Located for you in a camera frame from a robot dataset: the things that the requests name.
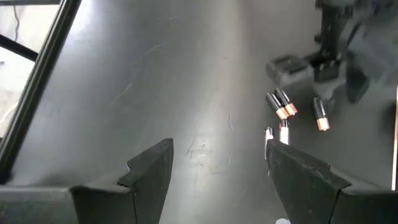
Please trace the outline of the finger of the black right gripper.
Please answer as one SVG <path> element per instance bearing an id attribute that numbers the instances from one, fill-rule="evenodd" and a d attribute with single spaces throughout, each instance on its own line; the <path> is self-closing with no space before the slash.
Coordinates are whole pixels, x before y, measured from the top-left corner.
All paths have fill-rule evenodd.
<path id="1" fill-rule="evenodd" d="M 369 88 L 369 77 L 352 52 L 346 54 L 346 95 L 350 103 L 358 103 Z"/>
<path id="2" fill-rule="evenodd" d="M 338 78 L 338 62 L 323 54 L 299 57 L 287 54 L 267 62 L 268 77 L 285 91 L 312 90 L 328 111 L 335 107 L 333 82 Z"/>

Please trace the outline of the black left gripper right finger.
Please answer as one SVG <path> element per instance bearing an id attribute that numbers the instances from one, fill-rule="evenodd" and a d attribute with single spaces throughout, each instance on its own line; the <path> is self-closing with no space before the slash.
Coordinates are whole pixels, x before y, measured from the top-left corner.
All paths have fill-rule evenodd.
<path id="1" fill-rule="evenodd" d="M 275 139 L 267 141 L 266 157 L 291 224 L 398 224 L 398 192 Z"/>

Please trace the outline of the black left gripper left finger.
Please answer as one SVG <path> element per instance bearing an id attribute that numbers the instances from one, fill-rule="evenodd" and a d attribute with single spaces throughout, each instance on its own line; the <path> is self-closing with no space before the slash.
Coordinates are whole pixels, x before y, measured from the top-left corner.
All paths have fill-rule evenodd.
<path id="1" fill-rule="evenodd" d="M 0 187 L 0 224 L 158 224 L 174 141 L 165 138 L 110 174 L 70 187 Z"/>

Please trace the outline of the black copper battery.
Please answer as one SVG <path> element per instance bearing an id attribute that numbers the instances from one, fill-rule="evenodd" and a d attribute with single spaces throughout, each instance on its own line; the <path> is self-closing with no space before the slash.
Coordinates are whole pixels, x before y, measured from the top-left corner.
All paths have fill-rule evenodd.
<path id="1" fill-rule="evenodd" d="M 273 92 L 267 93 L 266 100 L 279 119 L 283 120 L 289 117 L 289 114 L 286 112 L 285 108 L 282 106 L 281 102 L 277 99 Z"/>
<path id="2" fill-rule="evenodd" d="M 330 128 L 326 111 L 323 102 L 319 98 L 313 99 L 313 109 L 315 113 L 315 119 L 319 131 L 327 131 Z"/>
<path id="3" fill-rule="evenodd" d="M 289 116 L 296 115 L 297 109 L 294 106 L 294 104 L 291 102 L 290 98 L 287 96 L 286 92 L 281 88 L 276 88 L 274 92 L 277 95 L 280 102 L 283 104 Z"/>

